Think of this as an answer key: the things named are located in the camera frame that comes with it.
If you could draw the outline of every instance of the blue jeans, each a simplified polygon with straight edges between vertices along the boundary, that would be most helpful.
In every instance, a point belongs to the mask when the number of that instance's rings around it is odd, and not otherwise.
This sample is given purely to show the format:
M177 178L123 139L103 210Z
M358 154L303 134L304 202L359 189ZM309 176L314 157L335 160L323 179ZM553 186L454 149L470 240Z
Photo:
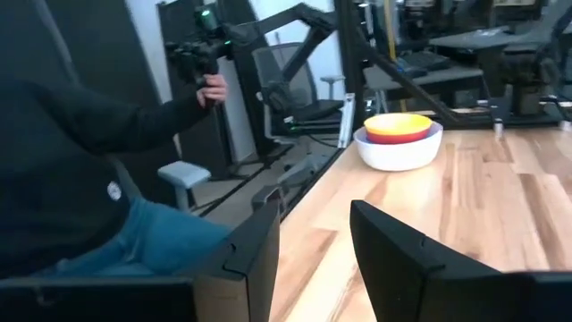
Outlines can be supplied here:
M205 258L229 229L144 199L110 241L77 258L64 258L34 276L170 275Z

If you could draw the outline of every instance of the black pole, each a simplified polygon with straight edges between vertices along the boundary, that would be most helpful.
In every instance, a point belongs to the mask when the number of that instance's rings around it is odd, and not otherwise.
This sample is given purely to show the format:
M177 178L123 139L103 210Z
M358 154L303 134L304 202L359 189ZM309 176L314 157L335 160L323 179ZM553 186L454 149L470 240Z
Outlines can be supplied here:
M341 68L346 77L346 93L356 95L353 130L363 126L366 119L364 106L364 83L361 77L361 54L356 50L358 22L352 0L333 0L338 20L338 40L340 42Z

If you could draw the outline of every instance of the red bowl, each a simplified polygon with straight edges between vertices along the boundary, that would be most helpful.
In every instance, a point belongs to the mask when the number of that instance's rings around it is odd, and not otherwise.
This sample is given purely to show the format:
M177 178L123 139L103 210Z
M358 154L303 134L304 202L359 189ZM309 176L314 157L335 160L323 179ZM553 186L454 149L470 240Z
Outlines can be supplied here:
M422 131L399 135L375 134L366 131L366 136L367 140L374 144L403 144L422 140L427 137L428 132L429 128Z

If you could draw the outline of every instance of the sleeve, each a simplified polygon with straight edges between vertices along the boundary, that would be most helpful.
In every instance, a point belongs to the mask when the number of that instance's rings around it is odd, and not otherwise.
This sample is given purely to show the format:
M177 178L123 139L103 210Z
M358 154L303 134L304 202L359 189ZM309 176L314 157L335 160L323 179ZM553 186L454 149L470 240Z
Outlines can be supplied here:
M30 86L52 118L80 145L98 155L155 148L208 115L195 93L161 106L141 107L79 87Z

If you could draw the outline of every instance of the white bowl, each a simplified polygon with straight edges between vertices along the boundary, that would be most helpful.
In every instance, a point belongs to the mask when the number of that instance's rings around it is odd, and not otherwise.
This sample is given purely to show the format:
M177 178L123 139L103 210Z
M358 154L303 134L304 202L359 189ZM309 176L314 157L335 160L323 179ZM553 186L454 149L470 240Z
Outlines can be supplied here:
M437 122L431 124L427 137L403 144L374 144L367 141L366 128L354 133L357 152L364 162L373 169L383 171L406 171L431 163L437 156L443 127Z

